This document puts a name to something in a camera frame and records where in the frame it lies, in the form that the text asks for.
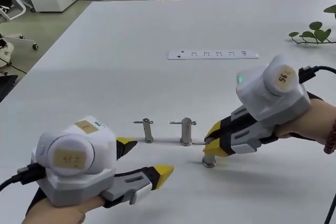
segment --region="electrical outlet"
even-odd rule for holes
[[[172,50],[169,60],[192,59],[258,59],[256,52],[250,50]]]

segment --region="metal base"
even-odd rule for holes
[[[190,146],[192,143],[193,143],[193,141],[190,141],[189,143],[184,143],[183,141],[182,141],[182,138],[180,139],[180,143],[183,145],[183,146]]]
[[[216,161],[213,162],[212,164],[207,164],[204,160],[204,158],[202,158],[202,164],[206,167],[206,168],[214,168],[216,166]]]
[[[147,140],[147,139],[145,139],[145,143],[147,143],[147,144],[151,144],[151,143],[153,143],[153,141],[154,141],[154,139],[152,138],[152,139],[150,139],[150,140]]]

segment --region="black cable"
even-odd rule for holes
[[[332,72],[334,74],[336,74],[336,69],[331,68],[331,67],[326,67],[326,66],[315,66],[315,67],[305,67],[305,68],[301,68],[299,69],[299,83],[302,84],[312,78],[314,78],[316,76],[316,72],[318,72],[319,70],[326,70],[329,72]],[[335,211],[336,208],[336,194],[334,196],[334,199],[331,203],[331,206],[329,208],[327,217],[324,221],[324,224],[329,224],[331,217]]]
[[[320,70],[326,70],[329,72],[332,72],[336,74],[336,69],[326,66],[315,66],[315,67],[305,67],[299,69],[299,83],[305,83],[306,81],[309,81],[310,79],[314,78],[316,76],[316,72]]]
[[[46,169],[38,163],[33,163],[17,170],[16,175],[12,176],[0,185],[0,191],[17,182],[21,182],[22,185],[26,185],[45,177]]]
[[[329,211],[328,211],[328,215],[324,221],[324,224],[329,224],[330,223],[330,220],[331,220],[331,217],[332,217],[332,214],[334,213],[335,211],[335,207],[336,207],[336,194],[334,196],[334,200],[332,201],[331,203],[331,206],[329,208]]]
[[[14,184],[18,181],[15,181],[15,179],[13,177],[9,178],[8,180],[6,180],[5,182],[3,182],[1,185],[0,185],[0,191],[2,191],[3,189],[5,189],[7,186],[11,185],[11,184]]]
[[[329,72],[332,72],[332,73],[336,74],[336,69],[331,68],[331,67],[318,66],[317,68],[318,68],[319,70],[326,70],[326,71],[329,71]]]
[[[3,62],[5,62],[8,66],[10,66],[10,67],[16,69],[17,71],[20,71],[20,72],[22,72],[22,73],[24,73],[24,74],[27,74],[27,72],[25,72],[25,71],[23,71],[23,70],[21,70],[21,69],[15,67],[15,66],[13,66],[13,65],[10,64],[9,62],[5,61],[4,59],[0,58],[0,60],[2,60]]]

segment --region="desk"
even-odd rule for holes
[[[289,32],[303,31],[315,20],[336,29],[333,15],[323,13],[335,2],[92,3],[0,104],[0,180],[29,162],[43,131],[93,115],[117,136],[143,137],[142,126],[133,121],[147,117],[154,121],[154,143],[140,142],[118,161],[118,171],[168,164],[174,173],[140,204],[97,209],[86,224],[322,223],[336,184],[336,155],[326,155],[323,146],[291,138],[257,153],[218,158],[217,166],[207,169],[201,164],[202,146],[182,147],[180,127],[168,122],[186,116],[197,121],[193,139],[201,141],[217,120],[240,106],[236,72],[267,64],[278,53],[297,68],[336,67],[334,46],[297,46],[288,40]],[[100,18],[90,22],[96,15]],[[86,45],[88,34],[95,36]],[[179,48],[251,49],[260,58],[166,60],[169,50]],[[334,87],[336,76],[321,72],[306,87],[336,104],[336,92],[327,84]],[[36,189],[35,184],[11,185],[2,191],[2,222],[20,223]]]

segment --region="gray floor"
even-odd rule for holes
[[[39,45],[38,51],[16,47],[12,54],[13,65],[24,71],[29,71],[89,4],[89,1],[77,1],[61,14],[31,13],[27,11],[20,18],[8,23],[2,23],[2,34],[22,33],[27,39],[35,40]],[[19,78],[24,76],[24,74],[10,67],[0,68],[0,71],[7,71],[8,74],[17,74]]]

